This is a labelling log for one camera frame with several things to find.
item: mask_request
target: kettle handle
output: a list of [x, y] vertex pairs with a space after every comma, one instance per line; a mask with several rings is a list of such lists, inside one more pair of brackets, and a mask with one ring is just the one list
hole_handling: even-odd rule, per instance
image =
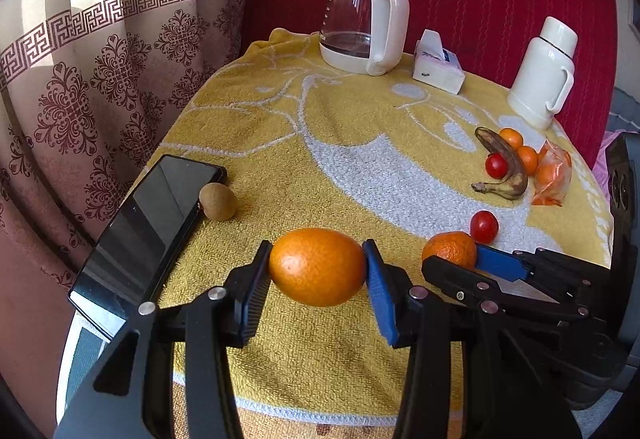
[[400, 62], [409, 24], [409, 0], [372, 0], [367, 72], [379, 76]]
[[571, 92], [571, 87], [574, 86], [574, 74], [566, 67], [562, 67], [562, 70], [566, 73], [566, 81], [564, 82], [564, 85], [560, 90], [558, 99], [556, 99], [556, 104], [551, 105], [549, 101], [546, 102], [546, 109], [551, 114], [557, 114], [558, 112], [560, 112], [560, 110], [562, 110], [564, 102], [566, 101], [566, 97], [569, 95], [569, 92]]

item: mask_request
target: yellow tablecloth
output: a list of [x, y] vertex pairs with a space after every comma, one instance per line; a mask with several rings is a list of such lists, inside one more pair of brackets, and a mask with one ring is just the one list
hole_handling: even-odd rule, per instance
[[[406, 55], [380, 77], [327, 66], [318, 36], [275, 30], [268, 42], [220, 69], [184, 109], [149, 165], [170, 153], [223, 165], [239, 200], [226, 223], [203, 221], [177, 261], [161, 304], [190, 301], [250, 262], [261, 239], [305, 226], [373, 238], [388, 263], [415, 283], [431, 235], [468, 230], [489, 209], [495, 246], [538, 246], [609, 265], [610, 215], [591, 171], [561, 127], [528, 127], [506, 90], [468, 74], [459, 96], [411, 78]], [[571, 152], [574, 177], [563, 207], [483, 196], [486, 151], [476, 126], [520, 130], [538, 149], [545, 137]], [[461, 416], [460, 355], [454, 356], [452, 435]], [[299, 305], [272, 287], [258, 335], [230, 352], [247, 437], [391, 437], [407, 351], [380, 337], [363, 289], [335, 308]], [[177, 379], [183, 372], [178, 349]], [[184, 411], [178, 399], [178, 414]]]

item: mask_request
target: black phone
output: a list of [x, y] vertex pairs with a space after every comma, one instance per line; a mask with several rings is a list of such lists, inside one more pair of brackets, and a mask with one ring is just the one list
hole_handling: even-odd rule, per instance
[[155, 301], [198, 221], [198, 194], [226, 170], [163, 155], [100, 235], [68, 297], [108, 339], [131, 311]]

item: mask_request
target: brown overripe banana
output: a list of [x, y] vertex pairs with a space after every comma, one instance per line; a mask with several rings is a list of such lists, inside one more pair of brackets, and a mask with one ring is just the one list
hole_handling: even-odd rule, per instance
[[481, 194], [497, 194], [505, 199], [518, 199], [527, 189], [527, 173], [520, 157], [503, 138], [484, 126], [476, 128], [476, 137], [489, 153], [499, 153], [509, 165], [509, 171], [500, 183], [473, 183], [471, 187]]

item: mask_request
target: glass kettle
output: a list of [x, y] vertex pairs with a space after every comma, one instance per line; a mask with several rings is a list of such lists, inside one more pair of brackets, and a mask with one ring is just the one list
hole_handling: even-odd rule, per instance
[[328, 0], [320, 52], [337, 69], [381, 76], [398, 65], [409, 0]]

